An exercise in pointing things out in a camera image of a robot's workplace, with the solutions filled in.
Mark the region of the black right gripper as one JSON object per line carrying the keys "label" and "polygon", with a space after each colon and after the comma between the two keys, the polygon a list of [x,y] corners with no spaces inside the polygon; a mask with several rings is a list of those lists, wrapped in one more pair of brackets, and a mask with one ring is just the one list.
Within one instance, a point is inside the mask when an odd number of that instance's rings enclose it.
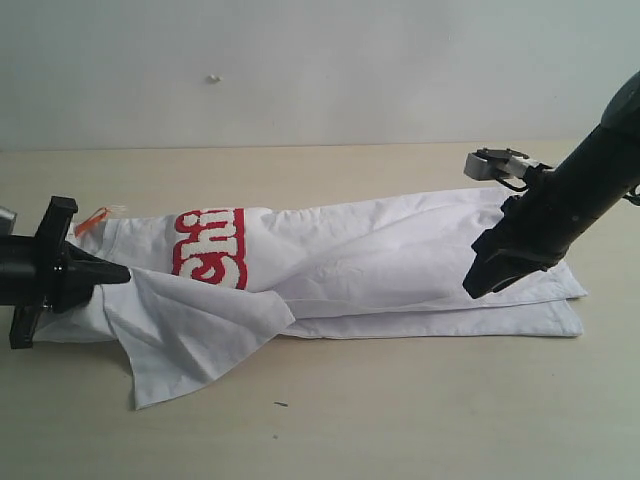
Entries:
{"label": "black right gripper", "polygon": [[502,210],[502,219],[472,244],[476,258],[462,286],[473,299],[555,266],[580,236],[580,215],[558,198],[512,196]]}

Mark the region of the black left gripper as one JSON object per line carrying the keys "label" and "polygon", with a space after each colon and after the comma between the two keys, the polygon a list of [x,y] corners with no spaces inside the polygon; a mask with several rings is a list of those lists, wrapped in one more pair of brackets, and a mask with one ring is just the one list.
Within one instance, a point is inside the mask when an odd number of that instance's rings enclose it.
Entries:
{"label": "black left gripper", "polygon": [[13,349],[33,346],[37,321],[51,304],[63,273],[63,311],[87,304],[96,286],[131,280],[127,267],[71,244],[65,261],[66,235],[77,211],[75,199],[53,196],[34,235],[8,237],[8,304],[14,308],[9,343]]}

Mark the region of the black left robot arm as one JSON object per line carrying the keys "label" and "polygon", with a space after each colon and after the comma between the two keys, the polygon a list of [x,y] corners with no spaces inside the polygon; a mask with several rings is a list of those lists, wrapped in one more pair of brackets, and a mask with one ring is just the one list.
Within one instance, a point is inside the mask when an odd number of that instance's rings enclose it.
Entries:
{"label": "black left robot arm", "polygon": [[130,271],[66,240],[76,200],[53,196],[33,236],[12,233],[17,214],[1,209],[1,304],[14,308],[10,347],[28,349],[45,311],[87,304],[97,285],[125,284]]}

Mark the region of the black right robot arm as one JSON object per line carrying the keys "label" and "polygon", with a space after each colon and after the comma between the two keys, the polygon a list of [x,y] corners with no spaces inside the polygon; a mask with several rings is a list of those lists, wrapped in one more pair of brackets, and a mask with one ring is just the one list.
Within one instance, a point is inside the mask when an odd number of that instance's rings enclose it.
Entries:
{"label": "black right robot arm", "polygon": [[571,244],[619,200],[639,202],[639,77],[616,92],[599,124],[558,166],[510,149],[468,154],[467,177],[511,190],[502,219],[472,244],[463,280],[472,298],[555,267]]}

